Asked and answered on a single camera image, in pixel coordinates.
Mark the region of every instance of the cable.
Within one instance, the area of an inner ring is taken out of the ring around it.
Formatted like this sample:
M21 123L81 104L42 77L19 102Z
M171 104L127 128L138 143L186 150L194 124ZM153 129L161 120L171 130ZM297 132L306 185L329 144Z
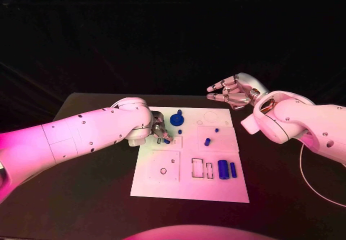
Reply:
M300 149L300 156L298 156L298 167L300 167L301 176L303 176L303 178L304 178L304 182L306 182L307 186L311 188L311 190L316 192L316 194L317 194L323 199L326 199L326 200L327 200L329 202L331 202L333 204L336 204L336 205L339 205L339 206L342 206L342 207L346 208L346 205L343 205L343 204L340 204L339 202L331 201L330 199L327 199L324 196L321 196L321 194L318 194L318 192L317 192L317 191L314 190L314 188L311 187L311 185L310 185L310 183L308 183L308 181L307 181L307 179L306 179L306 176L304 176L304 173L303 173L303 168L301 168L301 155L303 155L303 148L304 148L304 144L303 144L303 146L301 146L301 149Z

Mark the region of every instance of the shape sorting board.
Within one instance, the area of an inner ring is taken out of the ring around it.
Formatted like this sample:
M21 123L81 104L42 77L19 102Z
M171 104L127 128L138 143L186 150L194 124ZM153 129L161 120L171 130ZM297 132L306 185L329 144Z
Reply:
M249 203L229 110L186 107L150 107L150 110L161 112L173 141L166 144L154 136L145 138L138 149L130 195ZM184 121L173 126L170 116L177 110ZM205 146L206 138L210 138L209 146ZM236 178L219 179L218 160L228 161L229 175L229 164L235 163Z

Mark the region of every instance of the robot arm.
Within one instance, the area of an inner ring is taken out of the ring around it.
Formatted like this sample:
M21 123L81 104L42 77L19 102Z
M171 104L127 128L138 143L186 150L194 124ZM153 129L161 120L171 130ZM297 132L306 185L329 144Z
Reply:
M259 81L245 73L226 78L206 90L207 99L231 104L238 110L254 106L252 114L241 121L249 134L262 131L278 144L298 139L321 156L346 164L346 109L337 105L314 105L303 96L285 92L269 92Z
M14 188L53 165L122 139L130 146L141 145L150 134L171 141L163 114L150 111L141 98L124 98L112 107L0 134L0 203Z

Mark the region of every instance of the black backdrop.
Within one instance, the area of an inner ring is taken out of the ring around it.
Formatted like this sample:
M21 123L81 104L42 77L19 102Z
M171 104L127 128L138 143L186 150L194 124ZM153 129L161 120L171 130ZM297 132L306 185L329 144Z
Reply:
M49 122L73 92L205 95L239 72L346 105L342 3L43 2L1 1L1 132Z

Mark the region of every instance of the table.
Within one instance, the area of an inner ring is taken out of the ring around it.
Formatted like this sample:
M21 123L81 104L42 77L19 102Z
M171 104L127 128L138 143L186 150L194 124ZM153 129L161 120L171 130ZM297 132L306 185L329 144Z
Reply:
M109 107L125 97L157 107L229 107L203 96L73 93L55 120ZM197 224L278 239L343 239L346 209L321 199L303 181L301 143L293 139L280 145L261 132L249 135L241 120L251 111L251 106L231 111L249 203L130 196L140 147L124 140L19 186L0 204L0 236L114 240L158 227ZM344 204L346 168L304 150L303 169L316 190Z

